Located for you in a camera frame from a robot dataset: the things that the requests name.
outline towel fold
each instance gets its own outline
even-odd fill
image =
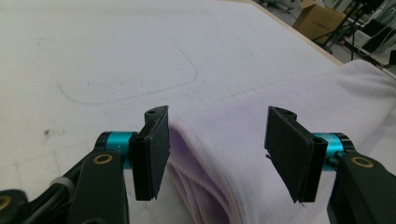
[[[315,203],[294,204],[265,158],[268,106],[295,112],[310,132],[344,133],[359,151],[395,108],[395,86],[372,65],[355,61],[170,118],[169,174],[196,223],[329,223],[326,206],[335,173],[322,174]]]

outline black cable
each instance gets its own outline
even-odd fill
[[[46,220],[47,223],[64,223],[64,221],[67,220],[71,205],[72,202],[68,202],[59,206],[59,208]]]
[[[353,49],[355,48],[355,33],[352,34],[352,45],[350,46],[350,61],[353,61]]]
[[[68,190],[65,186],[55,184],[57,190],[41,206],[39,206],[22,224],[45,223],[52,212],[57,210],[61,205],[68,202]]]
[[[28,214],[32,214],[39,207],[41,207],[46,201],[48,201],[53,196],[53,194],[58,190],[58,188],[59,186],[54,186],[54,185],[50,186],[40,196],[29,202],[24,208],[23,213],[26,214],[26,216],[29,216]]]
[[[342,46],[342,45],[338,45],[338,46],[340,46],[341,49],[343,49],[344,51],[346,51],[347,53],[350,54],[349,49],[347,49],[346,47],[344,47],[344,46]]]
[[[66,177],[69,180],[71,180],[76,186],[77,183],[78,183],[78,178],[79,178],[80,171],[81,171],[81,166],[75,167],[75,169],[73,171],[71,171],[68,174],[65,174],[64,177]]]

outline stain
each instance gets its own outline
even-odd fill
[[[52,137],[53,135],[62,136],[62,135],[64,135],[64,133],[65,133],[65,130],[51,130],[51,129],[46,129],[43,132],[44,138],[46,140],[50,139],[50,137]]]

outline white table surface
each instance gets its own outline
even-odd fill
[[[104,131],[140,131],[337,66],[254,4],[225,1],[0,2],[0,189],[30,200]],[[132,223],[192,223],[167,173]]]

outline white cloth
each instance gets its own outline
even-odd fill
[[[329,223],[335,173],[322,174],[315,203],[294,204],[265,158],[268,106],[293,111],[310,132],[344,133],[367,154],[360,147],[395,108],[395,86],[372,65],[355,61],[171,119],[169,173],[196,223]],[[395,157],[394,150],[389,153],[384,157]]]

